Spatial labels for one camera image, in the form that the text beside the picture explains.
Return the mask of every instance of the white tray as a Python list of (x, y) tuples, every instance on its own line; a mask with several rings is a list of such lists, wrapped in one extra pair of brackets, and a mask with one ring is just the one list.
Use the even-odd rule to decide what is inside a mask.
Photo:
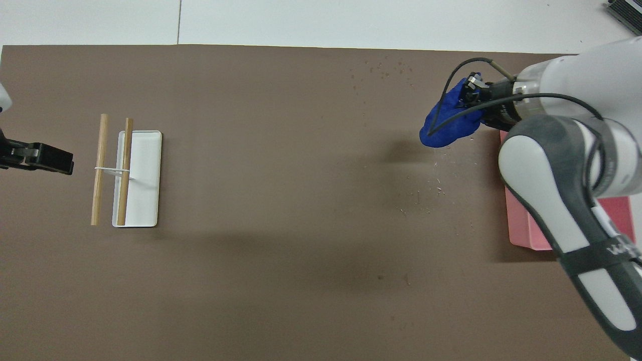
[[(117, 167), (123, 164), (125, 132), (118, 135)], [(159, 191), (161, 181), (162, 133), (158, 130), (132, 132), (132, 160), (127, 194), (125, 225), (116, 225), (121, 178), (114, 185), (114, 227), (154, 227), (158, 223)]]

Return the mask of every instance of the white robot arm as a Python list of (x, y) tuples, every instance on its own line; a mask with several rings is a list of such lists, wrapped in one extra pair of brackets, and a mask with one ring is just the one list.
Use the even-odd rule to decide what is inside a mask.
[[(420, 131), (422, 142), (441, 146), (465, 136), (451, 123), (470, 124), (479, 110), (478, 121), (509, 131), (499, 151), (505, 184), (535, 218), (600, 326), (642, 360), (641, 253), (596, 201), (642, 191), (642, 37), (535, 64), (516, 77), (491, 59), (474, 58), (450, 79), (474, 61), (505, 79), (484, 83), (471, 73), (458, 95), (446, 94), (446, 85)], [(458, 103), (438, 123), (452, 96)], [(441, 129), (446, 140), (432, 142)]]

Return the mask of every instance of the blue cloth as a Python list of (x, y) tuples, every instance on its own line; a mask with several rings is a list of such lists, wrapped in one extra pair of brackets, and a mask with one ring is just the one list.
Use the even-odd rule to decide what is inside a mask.
[[(444, 120), (465, 110), (465, 108), (456, 108), (459, 103), (459, 93), (462, 91), (465, 80), (466, 78), (461, 79), (459, 83), (457, 83), (457, 85), (444, 96), (444, 101), (442, 103), (441, 110), (439, 111), (439, 118), (437, 118), (434, 128), (437, 128), (444, 122)], [(470, 136), (475, 132), (475, 130), (477, 130), (477, 128), (479, 128), (484, 114), (484, 111), (477, 110), (462, 116), (461, 118), (455, 119), (448, 125), (444, 126), (444, 128), (435, 132), (432, 136), (428, 136), (430, 123), (432, 123), (436, 112), (437, 105), (435, 105), (430, 111), (426, 117), (426, 121), (424, 122), (424, 127), (419, 131), (419, 139), (421, 140), (421, 143), (432, 148), (441, 148), (451, 144), (459, 138)]]

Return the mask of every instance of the wooden stick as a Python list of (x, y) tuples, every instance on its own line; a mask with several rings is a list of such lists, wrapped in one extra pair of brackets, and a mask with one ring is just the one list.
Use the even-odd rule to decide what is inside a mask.
[[(105, 166), (105, 152), (107, 151), (107, 126), (109, 116), (100, 114), (100, 129), (98, 130), (98, 154), (96, 156), (96, 166)], [(91, 225), (98, 225), (100, 215), (100, 201), (103, 190), (103, 170), (97, 169), (94, 177), (94, 199), (91, 203)]]
[(118, 198), (118, 214), (116, 225), (125, 225), (125, 216), (127, 214), (127, 193), (129, 190), (129, 167), (132, 161), (132, 131), (134, 130), (134, 120), (125, 119), (125, 142), (123, 144), (123, 176), (121, 177), (120, 197)]

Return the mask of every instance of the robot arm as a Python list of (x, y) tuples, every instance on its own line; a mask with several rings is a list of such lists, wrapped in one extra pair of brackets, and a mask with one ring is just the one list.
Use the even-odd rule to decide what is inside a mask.
[[(12, 105), (0, 84), (0, 113)], [(74, 169), (73, 154), (44, 143), (25, 143), (7, 139), (0, 128), (0, 168), (48, 170), (70, 175)]]
[[(642, 359), (641, 254), (593, 198), (599, 185), (587, 175), (596, 144), (589, 129), (599, 128), (597, 122), (548, 115), (522, 120), (501, 147), (499, 169), (600, 326), (626, 354)], [(608, 128), (599, 132), (609, 136)]]
[(458, 114), (424, 126), (436, 132), (483, 109), (479, 122), (509, 130), (499, 151), (504, 182), (535, 218), (600, 326), (639, 360), (641, 253), (596, 198), (642, 191), (641, 60), (638, 37), (534, 64), (496, 83), (471, 73)]

